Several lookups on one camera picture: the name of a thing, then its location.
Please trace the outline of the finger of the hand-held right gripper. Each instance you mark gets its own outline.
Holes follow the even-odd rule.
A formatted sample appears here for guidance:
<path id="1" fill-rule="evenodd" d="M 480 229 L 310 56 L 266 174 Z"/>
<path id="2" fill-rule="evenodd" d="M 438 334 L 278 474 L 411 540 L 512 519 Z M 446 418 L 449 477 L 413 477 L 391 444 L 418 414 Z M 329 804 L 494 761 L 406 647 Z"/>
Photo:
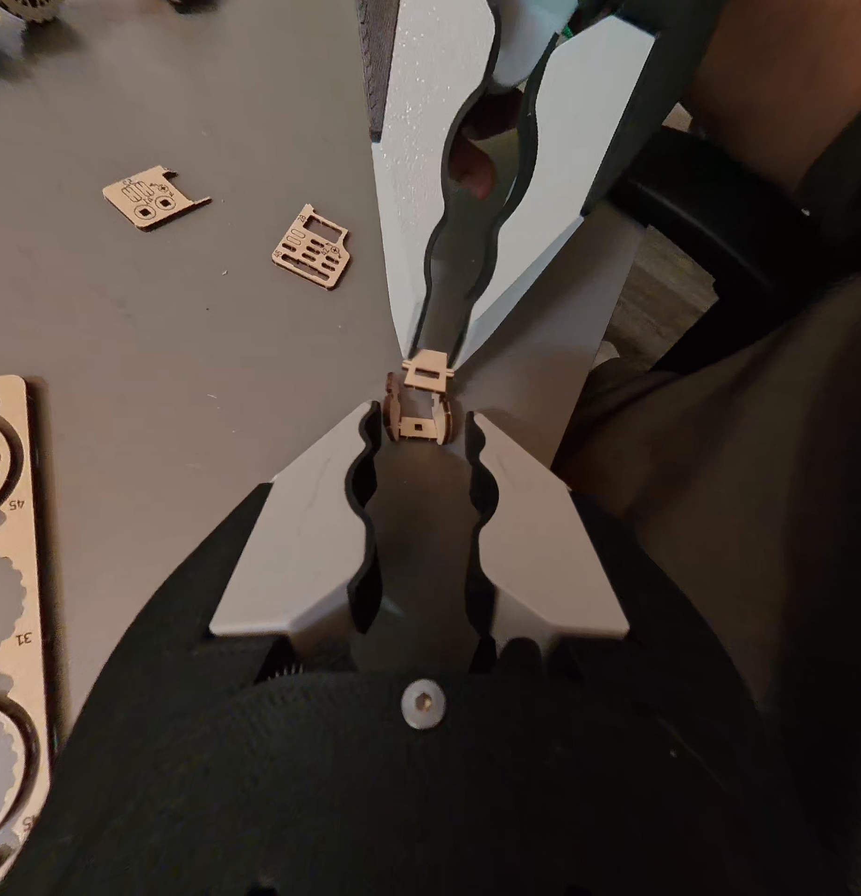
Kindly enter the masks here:
<path id="1" fill-rule="evenodd" d="M 488 85 L 499 16 L 486 1 L 369 2 L 369 132 L 391 317 L 417 350 L 447 222 L 455 134 Z"/>
<path id="2" fill-rule="evenodd" d="M 654 43 L 653 35 L 617 15 L 550 42 L 526 83 L 518 170 L 466 299 L 453 368 L 482 347 L 581 225 Z"/>

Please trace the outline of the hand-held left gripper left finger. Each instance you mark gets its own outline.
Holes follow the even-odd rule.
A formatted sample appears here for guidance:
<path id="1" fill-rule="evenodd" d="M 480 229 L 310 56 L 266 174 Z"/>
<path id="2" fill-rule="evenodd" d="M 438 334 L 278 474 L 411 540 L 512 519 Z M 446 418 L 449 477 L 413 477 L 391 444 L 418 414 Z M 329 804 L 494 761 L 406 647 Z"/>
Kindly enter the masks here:
<path id="1" fill-rule="evenodd" d="M 380 404 L 367 401 L 274 476 L 209 624 L 279 636 L 298 658 L 365 634 L 383 583 L 367 505 L 378 486 Z"/>

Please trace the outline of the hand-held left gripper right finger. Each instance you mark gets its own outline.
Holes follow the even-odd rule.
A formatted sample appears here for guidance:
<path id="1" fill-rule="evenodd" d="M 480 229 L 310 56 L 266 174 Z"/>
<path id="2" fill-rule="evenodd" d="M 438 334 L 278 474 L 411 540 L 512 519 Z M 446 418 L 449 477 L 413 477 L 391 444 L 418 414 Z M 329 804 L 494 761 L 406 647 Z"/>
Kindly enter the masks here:
<path id="1" fill-rule="evenodd" d="M 621 641 L 629 621 L 568 486 L 486 415 L 465 420 L 470 534 L 465 607 L 481 648 Z"/>

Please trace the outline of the small wooden puzzle assembly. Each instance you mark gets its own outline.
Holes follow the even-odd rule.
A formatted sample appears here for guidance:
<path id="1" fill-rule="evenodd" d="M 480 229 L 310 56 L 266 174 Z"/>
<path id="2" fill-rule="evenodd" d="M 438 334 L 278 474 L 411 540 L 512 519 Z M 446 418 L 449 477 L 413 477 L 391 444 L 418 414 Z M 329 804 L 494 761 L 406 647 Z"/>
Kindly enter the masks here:
<path id="1" fill-rule="evenodd" d="M 452 410 L 444 392 L 432 393 L 432 416 L 429 419 L 402 415 L 401 385 L 393 372 L 387 373 L 385 379 L 382 419 L 385 431 L 393 442 L 419 439 L 445 445 L 454 434 Z"/>

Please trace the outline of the slotted wooden puzzle piece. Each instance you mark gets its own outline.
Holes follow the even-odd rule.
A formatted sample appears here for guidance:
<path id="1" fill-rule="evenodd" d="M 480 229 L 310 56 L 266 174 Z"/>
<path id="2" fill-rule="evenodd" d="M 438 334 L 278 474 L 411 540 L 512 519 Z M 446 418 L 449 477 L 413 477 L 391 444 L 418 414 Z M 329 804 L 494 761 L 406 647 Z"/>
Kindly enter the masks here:
<path id="1" fill-rule="evenodd" d="M 455 375 L 448 365 L 446 352 L 428 349 L 418 350 L 412 358 L 404 358 L 402 370 L 405 387 L 439 395 L 447 393 L 449 381 Z"/>

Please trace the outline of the person's right forearm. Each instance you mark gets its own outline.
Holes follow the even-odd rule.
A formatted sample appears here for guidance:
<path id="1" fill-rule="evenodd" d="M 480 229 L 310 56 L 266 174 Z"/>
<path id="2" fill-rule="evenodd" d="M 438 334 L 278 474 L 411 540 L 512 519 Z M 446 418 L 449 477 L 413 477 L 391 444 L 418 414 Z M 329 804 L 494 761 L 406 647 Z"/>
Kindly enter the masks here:
<path id="1" fill-rule="evenodd" d="M 861 1 L 729 1 L 683 105 L 788 193 L 861 112 Z"/>

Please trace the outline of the grey desk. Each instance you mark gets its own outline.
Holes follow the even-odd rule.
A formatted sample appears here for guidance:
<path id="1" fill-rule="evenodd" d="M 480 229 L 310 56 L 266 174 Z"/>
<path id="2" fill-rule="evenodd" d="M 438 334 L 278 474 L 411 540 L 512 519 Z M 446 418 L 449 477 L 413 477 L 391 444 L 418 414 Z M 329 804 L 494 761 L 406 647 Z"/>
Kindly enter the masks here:
<path id="1" fill-rule="evenodd" d="M 299 4 L 124 21 L 0 83 L 0 362 L 48 387 L 70 686 L 103 618 L 394 361 L 353 16 Z M 212 202 L 138 230 L 102 189 L 147 168 Z M 325 290 L 272 262 L 305 203 L 346 228 Z"/>

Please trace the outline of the person's right hand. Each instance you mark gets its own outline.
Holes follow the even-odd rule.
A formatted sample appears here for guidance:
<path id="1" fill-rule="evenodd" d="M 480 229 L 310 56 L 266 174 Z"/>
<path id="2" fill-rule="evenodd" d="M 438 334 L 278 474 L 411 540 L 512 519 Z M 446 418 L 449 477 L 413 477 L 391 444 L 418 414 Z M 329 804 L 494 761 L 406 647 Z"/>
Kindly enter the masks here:
<path id="1" fill-rule="evenodd" d="M 487 199 L 496 185 L 496 167 L 480 143 L 513 131 L 521 114 L 524 93 L 485 93 L 469 109 L 452 141 L 448 175 L 475 198 Z"/>

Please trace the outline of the black office chair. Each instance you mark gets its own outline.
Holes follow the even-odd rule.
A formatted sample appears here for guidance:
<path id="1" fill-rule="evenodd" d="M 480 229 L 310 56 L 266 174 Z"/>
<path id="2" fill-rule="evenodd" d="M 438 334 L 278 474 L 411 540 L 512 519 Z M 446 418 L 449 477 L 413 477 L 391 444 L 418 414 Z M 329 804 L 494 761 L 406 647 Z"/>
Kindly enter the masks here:
<path id="1" fill-rule="evenodd" d="M 607 198 L 714 278 L 714 304 L 655 372 L 690 375 L 715 364 L 861 273 L 861 240 L 832 248 L 778 188 L 689 133 L 660 128 Z"/>

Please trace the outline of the wooden offcut with slot grid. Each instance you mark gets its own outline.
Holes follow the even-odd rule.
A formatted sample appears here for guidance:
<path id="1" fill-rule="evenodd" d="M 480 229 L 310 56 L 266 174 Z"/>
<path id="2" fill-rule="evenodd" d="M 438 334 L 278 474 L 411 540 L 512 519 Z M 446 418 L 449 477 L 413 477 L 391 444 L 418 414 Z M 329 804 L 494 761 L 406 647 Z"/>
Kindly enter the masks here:
<path id="1" fill-rule="evenodd" d="M 350 231 L 305 203 L 272 252 L 275 266 L 333 290 L 350 262 Z"/>

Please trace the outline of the person's brown clothing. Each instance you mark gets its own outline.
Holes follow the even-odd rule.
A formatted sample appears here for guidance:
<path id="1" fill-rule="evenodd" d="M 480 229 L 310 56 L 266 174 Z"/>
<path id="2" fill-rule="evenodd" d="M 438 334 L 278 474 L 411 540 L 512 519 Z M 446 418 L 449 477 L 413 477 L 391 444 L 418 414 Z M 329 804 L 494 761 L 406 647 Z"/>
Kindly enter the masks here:
<path id="1" fill-rule="evenodd" d="M 691 375 L 606 362 L 554 467 L 708 620 L 821 836 L 860 855 L 861 276 Z"/>

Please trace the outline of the wooden offcut with square holes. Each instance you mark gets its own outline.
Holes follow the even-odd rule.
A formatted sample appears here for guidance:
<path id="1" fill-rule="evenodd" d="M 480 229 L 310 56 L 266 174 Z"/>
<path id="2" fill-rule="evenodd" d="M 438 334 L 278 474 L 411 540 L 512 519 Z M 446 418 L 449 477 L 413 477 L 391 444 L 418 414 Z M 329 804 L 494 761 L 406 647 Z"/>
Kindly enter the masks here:
<path id="1" fill-rule="evenodd" d="M 209 196 L 195 200 L 185 195 L 177 177 L 176 170 L 157 165 L 107 185 L 101 193 L 136 229 L 150 231 L 212 202 Z"/>

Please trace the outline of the wooden puzzle sheet with gear holes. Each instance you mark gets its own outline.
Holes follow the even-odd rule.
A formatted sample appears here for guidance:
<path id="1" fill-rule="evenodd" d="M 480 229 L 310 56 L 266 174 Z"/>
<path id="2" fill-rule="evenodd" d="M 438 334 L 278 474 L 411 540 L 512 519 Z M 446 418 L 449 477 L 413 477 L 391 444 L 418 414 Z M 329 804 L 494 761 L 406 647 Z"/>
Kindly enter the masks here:
<path id="1" fill-rule="evenodd" d="M 0 883 L 51 784 L 34 466 L 28 385 L 0 375 Z"/>

